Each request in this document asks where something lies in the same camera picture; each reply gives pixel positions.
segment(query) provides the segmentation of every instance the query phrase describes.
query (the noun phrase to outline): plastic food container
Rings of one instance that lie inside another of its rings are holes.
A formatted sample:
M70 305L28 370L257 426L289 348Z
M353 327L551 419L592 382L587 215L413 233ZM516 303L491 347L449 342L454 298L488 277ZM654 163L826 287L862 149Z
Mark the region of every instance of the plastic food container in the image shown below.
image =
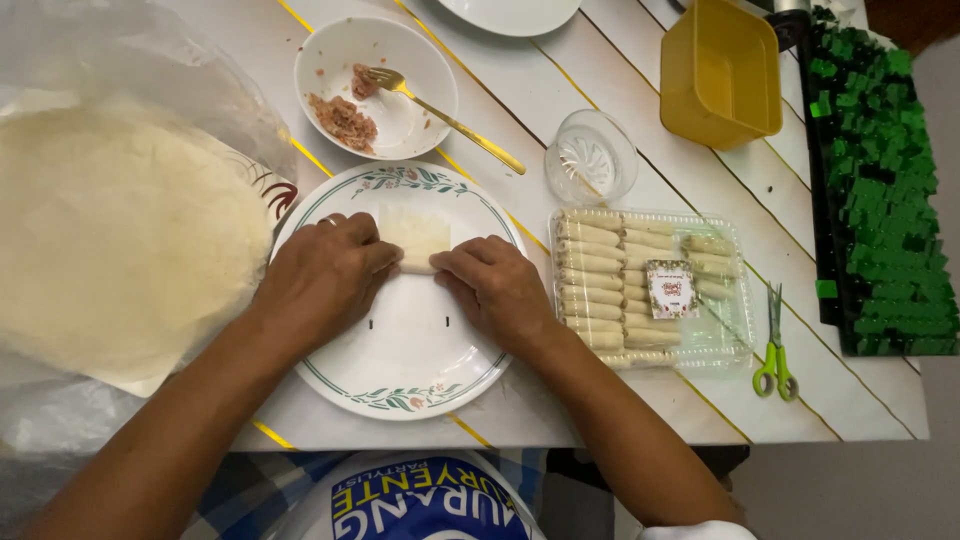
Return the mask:
M779 47L765 20L726 0L696 0L660 49L667 130L717 150L780 130Z
M550 216L549 227L557 316L611 368L751 366L753 295L729 221L689 212L564 208ZM695 313L684 304L683 312L670 315L676 318L658 318L654 312L669 306L660 301L667 285L657 272L675 265L692 278L684 294Z

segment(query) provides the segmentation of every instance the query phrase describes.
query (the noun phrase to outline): plate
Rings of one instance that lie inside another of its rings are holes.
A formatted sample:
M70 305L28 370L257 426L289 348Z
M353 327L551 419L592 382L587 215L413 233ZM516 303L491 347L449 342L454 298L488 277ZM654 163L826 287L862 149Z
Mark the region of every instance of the plate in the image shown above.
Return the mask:
M399 92L379 89L363 101L353 97L353 65L389 67L403 74L407 88L424 102L456 118L457 84L440 51L398 22L349 17L318 29L303 42L294 64L300 107L334 144L364 158L408 160L429 152L450 133L450 126ZM310 107L311 93L329 101L340 96L376 124L373 154L354 150L329 134Z
M450 245L497 234L526 250L510 217L486 191L459 174L419 161L378 161L326 181L291 212L274 248L300 227L334 212L381 205L440 215ZM432 276L387 282L360 323L297 365L296 372L334 404L381 420L420 420L479 396L510 357L477 332Z
M556 30L570 20L583 0L439 0L466 22L512 37L530 37Z

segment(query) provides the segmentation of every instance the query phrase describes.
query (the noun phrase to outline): fork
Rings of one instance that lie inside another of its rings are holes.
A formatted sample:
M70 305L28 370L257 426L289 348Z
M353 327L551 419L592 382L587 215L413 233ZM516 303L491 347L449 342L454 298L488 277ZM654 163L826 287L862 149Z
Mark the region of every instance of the fork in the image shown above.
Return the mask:
M407 89L406 79L404 79L403 75L401 75L399 72L394 71L393 69L387 69L386 67L371 67L370 71L367 73L370 75L371 81L375 82L377 86L380 86L381 88L391 92L402 92L406 94L406 96L413 100L414 103L423 107L424 109L429 110L430 112L433 112L434 115L449 124L451 128L466 135L468 139L479 144L484 150L493 154L498 160L506 163L507 166L514 169L517 174L523 174L527 172L527 168L523 166L523 163L517 161L516 158L504 152L502 148L493 144L486 138L478 135L474 130L468 128L453 118L450 118L439 110L434 109L419 97L415 96L413 92Z

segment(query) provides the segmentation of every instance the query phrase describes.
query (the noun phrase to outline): white table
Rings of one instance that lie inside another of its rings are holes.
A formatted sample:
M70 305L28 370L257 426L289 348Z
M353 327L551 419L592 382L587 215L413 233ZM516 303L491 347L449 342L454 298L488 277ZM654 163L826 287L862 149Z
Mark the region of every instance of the white table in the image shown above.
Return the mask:
M762 280L783 282L783 342L802 401L761 400L752 372L735 380L645 379L631 385L691 444L925 439L929 436L918 362L842 358L836 328L819 323L814 292L809 166L796 60L783 53L783 129L727 153L668 133L660 123L660 39L677 15L665 0L585 0L573 19L547 36L498 37L470 27L434 0L162 0L201 28L256 79L304 151L336 174L363 159L316 132L300 111L293 63L308 28L347 16L393 19L431 39L454 71L458 118L529 168L523 176L453 133L422 159L461 170L487 189L530 233L531 259L549 279L546 216L560 201L543 179L544 144L569 113L596 107L627 128L646 158L634 189L615 206L719 213L744 240L756 302L762 357L767 309ZM327 174L307 157L300 188ZM296 375L257 412L264 432L305 450L359 448L574 446L575 431L557 402L524 368L511 368L455 415L382 422L327 402ZM250 427L235 449L276 449Z

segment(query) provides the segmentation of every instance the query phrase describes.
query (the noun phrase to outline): green scissors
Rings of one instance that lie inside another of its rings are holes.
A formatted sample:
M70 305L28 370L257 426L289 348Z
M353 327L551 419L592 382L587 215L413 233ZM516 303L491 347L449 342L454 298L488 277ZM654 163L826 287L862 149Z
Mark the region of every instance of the green scissors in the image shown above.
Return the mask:
M754 390L761 398L774 393L774 380L777 391L786 402L792 402L800 396L800 383L786 369L786 349L780 342L780 306L783 304L783 284L774 291L767 287L767 305L770 315L770 341L767 343L767 357L763 367L754 373Z

